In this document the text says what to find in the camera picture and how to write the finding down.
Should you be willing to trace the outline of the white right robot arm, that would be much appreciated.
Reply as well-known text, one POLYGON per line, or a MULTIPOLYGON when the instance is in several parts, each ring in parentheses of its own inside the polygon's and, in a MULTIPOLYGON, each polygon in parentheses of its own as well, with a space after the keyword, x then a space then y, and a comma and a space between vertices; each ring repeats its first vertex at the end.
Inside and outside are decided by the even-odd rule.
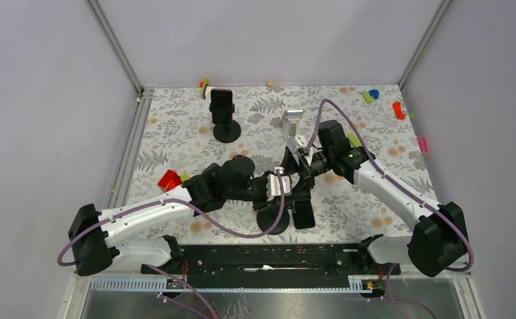
POLYGON ((281 164, 285 174, 299 175, 299 181, 285 198, 293 202, 297 228, 311 228, 315 224, 311 207, 315 178, 333 172, 375 196, 412 233, 399 237, 374 235, 363 240, 366 250, 357 256, 363 272, 373 274, 383 264, 404 264, 435 277, 444 270, 453 271, 452 265, 463 256, 473 257, 459 205, 441 204, 400 181, 364 146, 352 145, 335 120, 322 122, 317 136, 321 142, 317 152, 311 150, 303 136, 288 137, 281 164))

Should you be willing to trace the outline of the purple-edged smartphone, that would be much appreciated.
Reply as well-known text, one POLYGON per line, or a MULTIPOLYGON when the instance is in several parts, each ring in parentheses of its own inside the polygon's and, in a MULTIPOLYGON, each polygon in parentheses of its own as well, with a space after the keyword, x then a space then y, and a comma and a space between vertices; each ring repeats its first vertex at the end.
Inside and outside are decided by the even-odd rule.
POLYGON ((215 125, 231 125, 233 121, 233 93, 230 89, 214 88, 210 91, 209 111, 215 125))

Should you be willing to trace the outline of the black round-base phone stand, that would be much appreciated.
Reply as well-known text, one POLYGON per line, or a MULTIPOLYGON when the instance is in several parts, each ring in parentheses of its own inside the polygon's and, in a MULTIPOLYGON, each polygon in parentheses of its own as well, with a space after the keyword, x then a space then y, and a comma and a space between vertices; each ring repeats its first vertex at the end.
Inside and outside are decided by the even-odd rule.
MULTIPOLYGON (((307 201, 307 200, 311 200, 311 198, 310 199, 308 199, 308 198, 298 199, 296 197, 291 197, 291 195, 288 196, 287 201, 285 201, 285 203, 283 205, 281 218, 269 234, 270 235, 279 235, 279 234, 283 233, 288 228, 290 220, 293 221, 293 203, 296 201, 307 201)), ((257 220, 257 225, 259 226, 260 230, 266 231, 275 223, 275 220, 277 219, 277 217, 279 215, 280 204, 281 204, 281 198, 275 199, 272 204, 269 204, 268 206, 262 207, 261 209, 257 210, 256 220, 257 220)))

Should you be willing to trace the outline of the black phone stand with phone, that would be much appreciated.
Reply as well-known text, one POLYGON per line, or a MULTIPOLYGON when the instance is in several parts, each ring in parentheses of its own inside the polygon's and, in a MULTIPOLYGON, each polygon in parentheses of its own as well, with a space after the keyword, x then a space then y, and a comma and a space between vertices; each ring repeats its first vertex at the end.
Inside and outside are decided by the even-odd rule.
POLYGON ((213 136, 223 144, 237 140, 241 135, 241 126, 233 119, 235 104, 233 93, 229 89, 214 88, 210 92, 209 111, 214 125, 213 136))

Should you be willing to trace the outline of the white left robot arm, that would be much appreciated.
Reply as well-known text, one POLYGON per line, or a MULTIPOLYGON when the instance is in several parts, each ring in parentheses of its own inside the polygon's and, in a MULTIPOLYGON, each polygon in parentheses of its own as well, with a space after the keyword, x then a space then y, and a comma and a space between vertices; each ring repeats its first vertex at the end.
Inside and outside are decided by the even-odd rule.
POLYGON ((278 225, 291 193, 291 177, 282 167, 262 176, 254 175, 255 164, 235 156, 223 165, 213 163, 163 194, 139 203, 97 210, 82 206, 68 230, 68 245, 57 262, 74 266, 79 276, 91 276, 113 265, 159 266, 173 273, 182 266, 182 256, 171 238, 141 239, 137 235, 158 223, 188 219, 221 209, 225 202, 246 201, 278 208, 278 225))

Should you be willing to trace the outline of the black smartphone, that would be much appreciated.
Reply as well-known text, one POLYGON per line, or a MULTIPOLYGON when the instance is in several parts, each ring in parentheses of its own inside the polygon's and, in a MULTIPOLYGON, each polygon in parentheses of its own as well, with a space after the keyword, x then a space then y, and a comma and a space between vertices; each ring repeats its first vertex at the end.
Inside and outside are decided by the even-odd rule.
POLYGON ((313 206, 310 200, 293 203, 293 221, 295 229, 310 229, 316 226, 313 206))

